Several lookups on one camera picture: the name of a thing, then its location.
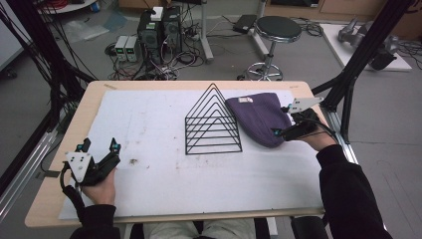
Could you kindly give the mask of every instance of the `person's hand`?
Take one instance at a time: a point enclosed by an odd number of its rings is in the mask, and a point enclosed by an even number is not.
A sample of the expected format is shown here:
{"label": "person's hand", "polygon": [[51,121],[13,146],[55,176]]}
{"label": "person's hand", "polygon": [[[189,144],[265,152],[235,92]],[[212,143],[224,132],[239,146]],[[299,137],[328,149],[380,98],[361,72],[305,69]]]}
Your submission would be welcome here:
{"label": "person's hand", "polygon": [[83,193],[94,204],[109,204],[114,205],[115,188],[114,188],[114,174],[116,169],[113,169],[108,176],[95,186],[84,186]]}
{"label": "person's hand", "polygon": [[332,138],[321,126],[318,126],[315,131],[298,138],[298,140],[307,142],[316,151],[321,151],[327,146],[337,144],[334,138]]}

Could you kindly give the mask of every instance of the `purple hat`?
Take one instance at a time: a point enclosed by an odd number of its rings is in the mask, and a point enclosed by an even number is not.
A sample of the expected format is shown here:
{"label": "purple hat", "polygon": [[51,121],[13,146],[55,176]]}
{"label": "purple hat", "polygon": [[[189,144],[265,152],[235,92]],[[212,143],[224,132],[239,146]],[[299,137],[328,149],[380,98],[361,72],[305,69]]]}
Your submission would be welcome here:
{"label": "purple hat", "polygon": [[266,147],[277,147],[284,142],[282,137],[274,136],[272,128],[285,129],[292,126],[286,113],[281,111],[277,94],[261,93],[226,101],[240,126],[257,143]]}

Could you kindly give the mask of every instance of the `black sleeve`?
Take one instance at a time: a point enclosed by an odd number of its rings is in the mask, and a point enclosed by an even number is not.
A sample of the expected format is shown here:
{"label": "black sleeve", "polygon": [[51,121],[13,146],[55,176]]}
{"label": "black sleeve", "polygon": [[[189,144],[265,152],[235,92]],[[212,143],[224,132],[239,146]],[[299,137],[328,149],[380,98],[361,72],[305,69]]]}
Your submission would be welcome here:
{"label": "black sleeve", "polygon": [[391,238],[362,168],[350,163],[340,145],[321,150],[319,186],[325,215],[334,239]]}
{"label": "black sleeve", "polygon": [[112,205],[87,207],[83,225],[72,234],[71,239],[119,239],[118,228],[112,226],[114,213]]}

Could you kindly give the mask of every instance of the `black wire rack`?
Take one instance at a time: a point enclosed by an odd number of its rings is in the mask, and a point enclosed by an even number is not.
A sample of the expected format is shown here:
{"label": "black wire rack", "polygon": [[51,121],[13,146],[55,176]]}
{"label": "black wire rack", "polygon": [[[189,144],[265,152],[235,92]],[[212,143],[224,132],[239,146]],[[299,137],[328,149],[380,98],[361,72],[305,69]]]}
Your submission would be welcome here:
{"label": "black wire rack", "polygon": [[240,152],[236,118],[213,83],[185,118],[186,154]]}

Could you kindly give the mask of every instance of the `gray floor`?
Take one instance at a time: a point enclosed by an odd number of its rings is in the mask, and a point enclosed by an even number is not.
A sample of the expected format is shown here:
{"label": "gray floor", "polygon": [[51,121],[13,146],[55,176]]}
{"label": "gray floor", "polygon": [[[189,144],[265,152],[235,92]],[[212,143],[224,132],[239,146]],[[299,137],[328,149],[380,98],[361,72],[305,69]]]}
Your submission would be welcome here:
{"label": "gray floor", "polygon": [[[98,14],[79,11],[62,18],[64,22],[90,18],[88,24],[93,26],[104,24],[112,14],[111,10],[103,9]],[[210,20],[209,26],[222,20]],[[136,22],[127,21],[118,30],[91,41],[76,42],[72,47],[99,79],[106,80],[112,73],[112,63],[104,54],[105,47],[119,35],[134,34],[136,27]],[[220,24],[218,29],[227,28],[230,25]],[[260,61],[248,37],[209,38],[209,42],[215,54],[214,62],[181,70],[179,81],[236,80],[247,66]],[[63,41],[58,44],[64,49]],[[372,184],[388,231],[393,238],[422,238],[422,147],[419,141],[422,71],[412,59],[405,60],[413,68],[411,72],[364,71],[360,75],[355,85],[349,132],[357,160]],[[274,63],[282,68],[285,81],[305,81],[311,88],[341,71],[325,39],[305,33],[293,44],[278,45]],[[1,173],[49,109],[49,87],[31,60],[22,55],[12,66],[18,78],[0,81]],[[0,224],[1,239],[68,238],[71,235],[75,228],[25,226],[26,213],[41,182],[34,176],[26,186]],[[277,218],[277,222],[280,238],[293,238],[289,220]]]}

